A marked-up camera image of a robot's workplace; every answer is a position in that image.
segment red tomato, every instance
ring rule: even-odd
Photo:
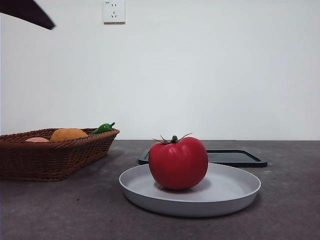
[[[161,186],[172,190],[188,189],[205,177],[208,154],[203,143],[194,137],[169,144],[158,142],[150,149],[149,168]]]

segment green chili pepper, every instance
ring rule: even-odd
[[[89,133],[89,135],[101,134],[101,133],[112,131],[112,126],[113,125],[115,125],[115,122],[113,122],[111,124],[108,124],[108,123],[102,124],[96,130],[94,130],[93,132]]]

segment gray countertop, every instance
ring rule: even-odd
[[[207,149],[241,149],[268,161],[242,168],[262,183],[249,207],[207,218],[161,215],[126,199],[118,178],[154,143],[115,140],[107,157],[59,182],[0,180],[0,239],[320,239],[320,141],[203,141]]]

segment electrical socket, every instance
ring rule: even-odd
[[[125,0],[105,0],[103,3],[103,23],[104,24],[126,23],[126,1]]]

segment brown basket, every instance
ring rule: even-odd
[[[108,155],[120,132],[112,131],[59,142],[27,142],[50,139],[58,128],[0,136],[0,179],[56,182]],[[82,129],[87,134],[95,128]]]

